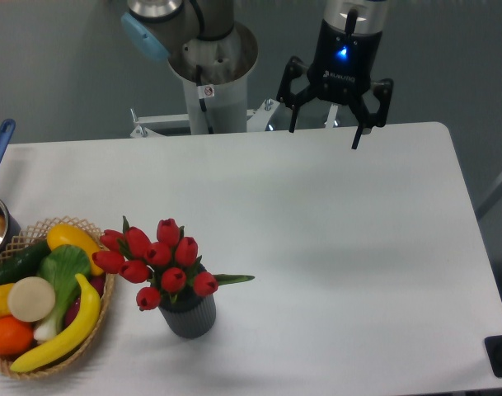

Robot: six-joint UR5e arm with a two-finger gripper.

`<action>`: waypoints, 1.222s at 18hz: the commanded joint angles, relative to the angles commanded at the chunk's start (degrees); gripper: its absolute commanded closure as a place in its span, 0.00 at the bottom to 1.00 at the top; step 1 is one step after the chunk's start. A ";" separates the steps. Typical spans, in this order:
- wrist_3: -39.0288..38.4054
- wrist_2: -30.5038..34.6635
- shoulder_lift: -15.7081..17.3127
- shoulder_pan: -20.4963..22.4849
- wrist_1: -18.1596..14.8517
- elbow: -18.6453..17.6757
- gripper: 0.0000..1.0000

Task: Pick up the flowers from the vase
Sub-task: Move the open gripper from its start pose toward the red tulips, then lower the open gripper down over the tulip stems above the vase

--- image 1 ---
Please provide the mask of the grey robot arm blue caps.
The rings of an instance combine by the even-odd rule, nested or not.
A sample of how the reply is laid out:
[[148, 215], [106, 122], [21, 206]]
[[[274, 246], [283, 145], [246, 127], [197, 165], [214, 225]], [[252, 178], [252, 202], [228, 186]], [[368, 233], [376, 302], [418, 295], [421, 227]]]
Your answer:
[[[393, 81], [370, 73], [387, 1], [326, 3], [310, 64], [287, 62], [276, 100], [291, 110], [314, 99], [347, 106], [358, 121], [352, 146], [387, 123]], [[258, 58], [251, 31], [234, 19], [232, 1], [130, 1], [125, 33], [146, 57], [166, 61], [181, 79], [192, 134], [247, 132], [247, 77]]]

